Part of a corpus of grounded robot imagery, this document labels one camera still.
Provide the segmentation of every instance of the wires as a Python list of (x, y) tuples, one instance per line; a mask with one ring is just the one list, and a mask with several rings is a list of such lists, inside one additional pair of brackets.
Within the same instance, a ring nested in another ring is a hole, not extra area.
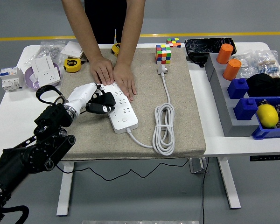
[(203, 181), (202, 181), (202, 213), (203, 213), (203, 224), (204, 224), (204, 180), (205, 180), (205, 175), (206, 175), (206, 171), (207, 171), (207, 167), (209, 166), (209, 158), (207, 159), (207, 164), (206, 164), (206, 168), (205, 168), (205, 172), (203, 175)]
[(23, 224), (29, 215), (29, 208), (25, 205), (20, 205), (20, 206), (15, 206), (12, 208), (0, 208), (1, 213), (11, 213), (11, 212), (16, 212), (16, 211), (21, 211), (22, 215), (19, 218), (19, 220), (15, 224)]
[(140, 146), (145, 148), (153, 148), (157, 153), (168, 156), (173, 153), (175, 148), (175, 137), (174, 137), (174, 130), (173, 130), (175, 111), (174, 111), (174, 107), (170, 103), (170, 96), (165, 82), (164, 71), (161, 72), (161, 77), (166, 91), (168, 103), (164, 103), (160, 106), (157, 106), (154, 110), (155, 129), (153, 135), (153, 145), (147, 146), (142, 144), (138, 140), (136, 140), (130, 128), (127, 128), (126, 131), (131, 136), (131, 138)]
[(166, 164), (166, 163), (163, 163), (163, 162), (160, 162), (152, 171), (150, 171), (147, 175), (145, 175), (145, 176), (141, 176), (140, 174), (138, 174), (137, 172), (135, 172), (135, 171), (133, 171), (132, 169), (130, 169), (128, 172), (126, 172), (125, 174), (122, 174), (122, 175), (119, 175), (119, 176), (117, 176), (117, 177), (115, 177), (115, 178), (112, 178), (112, 179), (106, 179), (106, 178), (104, 178), (101, 174), (98, 174), (97, 172), (95, 172), (92, 168), (90, 168), (90, 167), (87, 167), (87, 168), (84, 168), (84, 169), (80, 169), (80, 170), (74, 170), (74, 171), (71, 171), (71, 172), (65, 172), (65, 171), (63, 171), (59, 166), (57, 166), (56, 165), (56, 167), (61, 171), (61, 172), (63, 172), (63, 173), (65, 173), (65, 174), (71, 174), (71, 173), (74, 173), (74, 172), (81, 172), (81, 171), (85, 171), (85, 170), (87, 170), (87, 169), (90, 169), (94, 174), (96, 174), (96, 175), (98, 175), (98, 176), (100, 176), (102, 179), (104, 179), (105, 181), (114, 181), (114, 180), (116, 180), (116, 179), (118, 179), (118, 178), (120, 178), (120, 177), (122, 177), (122, 176), (125, 176), (125, 175), (127, 175), (127, 174), (129, 174), (129, 173), (135, 173), (136, 175), (138, 175), (139, 177), (141, 177), (142, 179), (144, 179), (144, 178), (146, 178), (146, 177), (148, 177), (150, 174), (152, 174), (160, 165), (165, 165), (165, 166), (170, 166), (170, 167), (184, 167), (186, 164), (187, 164), (187, 162), (189, 162), (189, 158), (187, 159), (187, 161), (183, 164), (183, 165), (171, 165), (171, 164)]

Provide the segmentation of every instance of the desk control panel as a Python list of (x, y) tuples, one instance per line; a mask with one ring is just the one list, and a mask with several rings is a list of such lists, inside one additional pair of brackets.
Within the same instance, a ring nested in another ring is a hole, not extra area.
[(280, 160), (280, 155), (252, 155), (250, 161), (272, 161)]

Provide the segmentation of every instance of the person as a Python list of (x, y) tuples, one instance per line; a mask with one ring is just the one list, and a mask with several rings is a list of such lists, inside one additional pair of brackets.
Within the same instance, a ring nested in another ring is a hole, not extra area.
[[(98, 84), (117, 82), (120, 89), (133, 101), (137, 94), (131, 71), (133, 56), (140, 37), (145, 0), (62, 0), (65, 14), (86, 57), (91, 62), (90, 72)], [(120, 42), (120, 53), (114, 68), (102, 56), (100, 43)]]

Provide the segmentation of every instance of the hand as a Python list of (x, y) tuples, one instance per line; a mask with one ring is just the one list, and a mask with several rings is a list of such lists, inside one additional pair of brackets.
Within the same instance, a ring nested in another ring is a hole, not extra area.
[(133, 101), (133, 95), (137, 95), (131, 66), (117, 63), (113, 70), (114, 80), (129, 101)]
[(98, 84), (110, 85), (114, 82), (112, 62), (102, 56), (91, 60), (90, 73)]

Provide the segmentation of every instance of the plug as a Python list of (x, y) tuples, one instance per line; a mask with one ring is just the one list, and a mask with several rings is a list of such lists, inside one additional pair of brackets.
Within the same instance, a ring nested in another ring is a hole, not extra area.
[(166, 69), (166, 67), (163, 64), (160, 64), (158, 67), (158, 74), (162, 74), (162, 73), (168, 73), (168, 69)]

